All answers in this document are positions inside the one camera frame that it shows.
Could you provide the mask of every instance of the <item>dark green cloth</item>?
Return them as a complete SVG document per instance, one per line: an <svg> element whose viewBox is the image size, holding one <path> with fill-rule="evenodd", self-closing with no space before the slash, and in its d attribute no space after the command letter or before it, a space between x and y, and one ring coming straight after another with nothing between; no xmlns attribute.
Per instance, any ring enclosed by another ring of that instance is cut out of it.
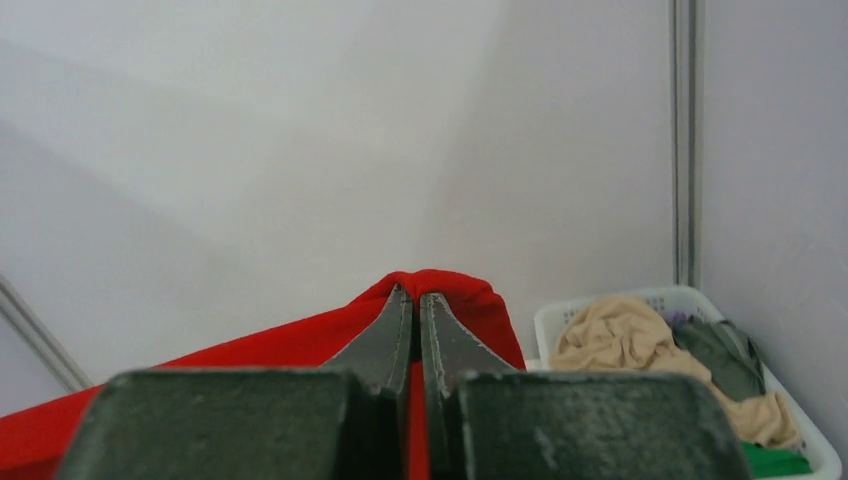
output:
<svg viewBox="0 0 848 480"><path fill-rule="evenodd" d="M707 323L691 317L674 326L672 333L674 343L707 367L713 383L732 400L741 402L766 393L757 346L730 320Z"/></svg>
<svg viewBox="0 0 848 480"><path fill-rule="evenodd" d="M754 478L786 477L813 473L810 462L792 450L763 448L753 443L742 442L742 450L751 467Z"/></svg>

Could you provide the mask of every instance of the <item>clothing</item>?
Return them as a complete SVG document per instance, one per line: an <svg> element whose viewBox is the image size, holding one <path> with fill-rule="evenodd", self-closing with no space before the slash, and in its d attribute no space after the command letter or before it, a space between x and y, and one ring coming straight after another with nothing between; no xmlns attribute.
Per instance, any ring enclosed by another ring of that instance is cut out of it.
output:
<svg viewBox="0 0 848 480"><path fill-rule="evenodd" d="M791 450L763 448L742 442L742 451L754 478L786 477L813 473L810 462L800 453Z"/></svg>
<svg viewBox="0 0 848 480"><path fill-rule="evenodd" d="M671 331L674 343L707 367L715 386L730 399L741 402L765 395L757 346L729 320L707 323L692 317Z"/></svg>
<svg viewBox="0 0 848 480"><path fill-rule="evenodd" d="M395 284L418 297L441 292L456 317L483 343L516 368L524 360L503 299L491 286L453 272L397 272L348 306L201 350L162 367L321 365L376 318ZM100 387L0 418L0 480L50 479L86 406ZM408 456L410 478L429 478L427 424L421 362L410 371Z"/></svg>
<svg viewBox="0 0 848 480"><path fill-rule="evenodd" d="M577 313L549 359L556 370L654 370L691 375L710 389L736 435L768 447L798 443L801 435L777 393L734 402L712 383L710 371L677 348L671 329L641 298L602 297Z"/></svg>

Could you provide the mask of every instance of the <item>red fabric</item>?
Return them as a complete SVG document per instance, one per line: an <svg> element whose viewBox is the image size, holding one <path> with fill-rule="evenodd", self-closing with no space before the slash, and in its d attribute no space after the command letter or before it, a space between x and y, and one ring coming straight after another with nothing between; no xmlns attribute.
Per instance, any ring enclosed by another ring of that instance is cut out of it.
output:
<svg viewBox="0 0 848 480"><path fill-rule="evenodd" d="M389 274L346 307L222 343L161 366L318 366L368 326L396 283L403 285L416 304L424 293L442 293L469 330L504 360L524 368L503 299L483 280L441 270ZM425 479L429 475L420 363L413 365L410 379L409 478ZM50 478L99 388L0 418L0 480Z"/></svg>

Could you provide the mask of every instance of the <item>vertical metal strip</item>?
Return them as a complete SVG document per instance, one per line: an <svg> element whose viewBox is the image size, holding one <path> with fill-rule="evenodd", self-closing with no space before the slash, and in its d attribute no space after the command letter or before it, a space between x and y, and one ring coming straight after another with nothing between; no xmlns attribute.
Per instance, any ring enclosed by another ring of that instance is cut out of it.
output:
<svg viewBox="0 0 848 480"><path fill-rule="evenodd" d="M88 376L38 321L3 276L0 276L0 317L11 325L68 393L92 385Z"/></svg>
<svg viewBox="0 0 848 480"><path fill-rule="evenodd" d="M674 280L697 283L696 0L671 0Z"/></svg>

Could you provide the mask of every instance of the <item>crumpled beige garment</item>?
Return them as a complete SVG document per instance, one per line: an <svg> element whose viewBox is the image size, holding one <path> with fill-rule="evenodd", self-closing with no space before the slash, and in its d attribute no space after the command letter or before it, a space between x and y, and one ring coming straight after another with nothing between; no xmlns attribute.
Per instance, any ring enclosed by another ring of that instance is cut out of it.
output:
<svg viewBox="0 0 848 480"><path fill-rule="evenodd" d="M710 371L677 348L665 320L635 296L601 297L575 315L560 336L555 370L652 370L691 375L718 399L736 435L765 447L789 448L801 440L786 400L776 392L741 403L712 383Z"/></svg>

